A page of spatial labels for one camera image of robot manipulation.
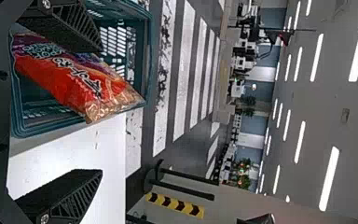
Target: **teal plastic crate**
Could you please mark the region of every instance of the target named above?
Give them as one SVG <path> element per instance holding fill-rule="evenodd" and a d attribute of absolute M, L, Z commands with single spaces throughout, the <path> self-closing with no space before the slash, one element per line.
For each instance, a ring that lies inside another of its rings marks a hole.
<path fill-rule="evenodd" d="M 145 106 L 150 100 L 152 79 L 152 15 L 129 0 L 84 0 L 83 3 L 103 41 L 103 52 L 97 55 L 145 98 L 145 103 L 128 110 Z M 48 91 L 17 74 L 13 56 L 11 59 L 13 136 L 25 138 L 84 122 L 72 109 L 60 105 Z"/>

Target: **warning stripe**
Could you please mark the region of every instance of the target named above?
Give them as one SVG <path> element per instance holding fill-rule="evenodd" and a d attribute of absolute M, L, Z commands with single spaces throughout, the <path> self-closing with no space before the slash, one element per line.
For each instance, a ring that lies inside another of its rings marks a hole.
<path fill-rule="evenodd" d="M 203 219 L 204 217 L 205 208 L 202 206 L 197 206 L 193 203 L 182 202 L 177 199 L 152 192 L 146 194 L 145 198 L 147 202 L 160 205 L 180 213 L 184 213 L 191 217 L 197 217 L 200 219 Z"/>

